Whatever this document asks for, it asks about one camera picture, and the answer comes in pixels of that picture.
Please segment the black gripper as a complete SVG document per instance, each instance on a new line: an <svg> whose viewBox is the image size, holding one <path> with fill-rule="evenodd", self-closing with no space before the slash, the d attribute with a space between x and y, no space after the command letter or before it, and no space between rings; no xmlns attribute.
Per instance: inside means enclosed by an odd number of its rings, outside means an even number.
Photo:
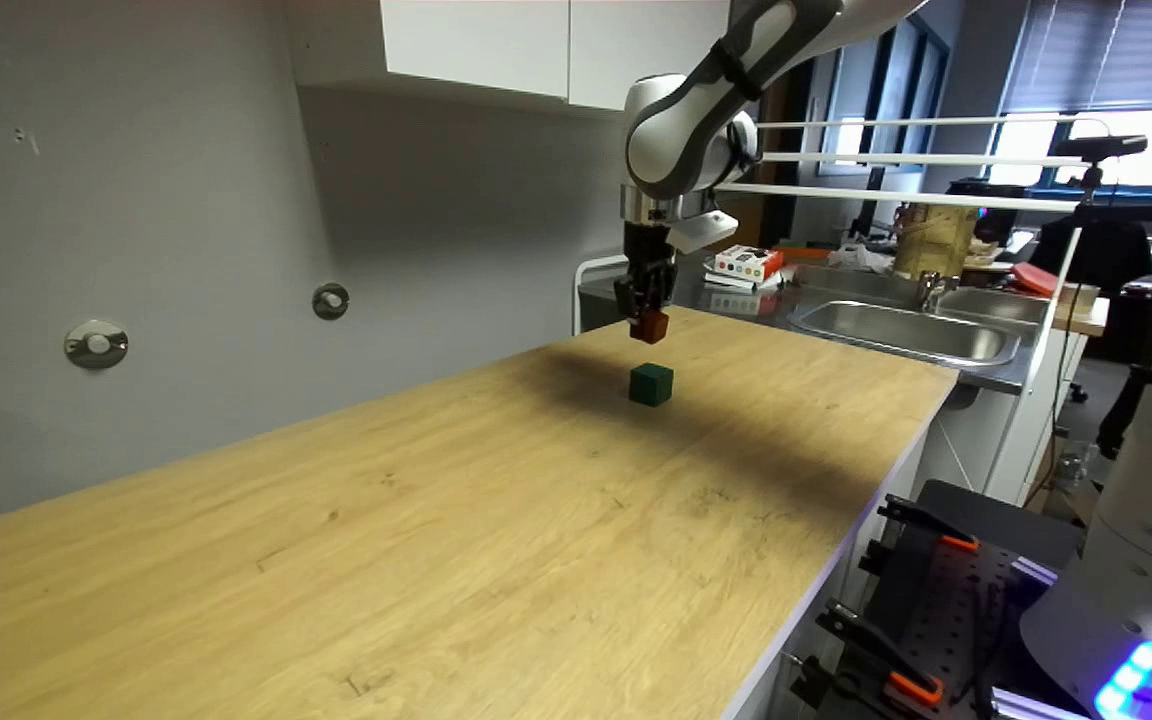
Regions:
<svg viewBox="0 0 1152 720"><path fill-rule="evenodd" d="M677 282L677 251L662 223L624 228L624 276L618 280L618 299L634 318L662 311Z"/></svg>

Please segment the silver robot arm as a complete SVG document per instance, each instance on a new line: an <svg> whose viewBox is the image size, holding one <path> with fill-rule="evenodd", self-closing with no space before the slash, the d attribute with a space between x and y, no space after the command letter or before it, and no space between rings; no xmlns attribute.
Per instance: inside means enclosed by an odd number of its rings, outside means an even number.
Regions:
<svg viewBox="0 0 1152 720"><path fill-rule="evenodd" d="M835 47L886 34L928 0L756 0L693 70L640 75L624 113L621 219L630 273L618 299L636 340L662 340L677 258L737 231L716 189L756 158L750 105Z"/></svg>

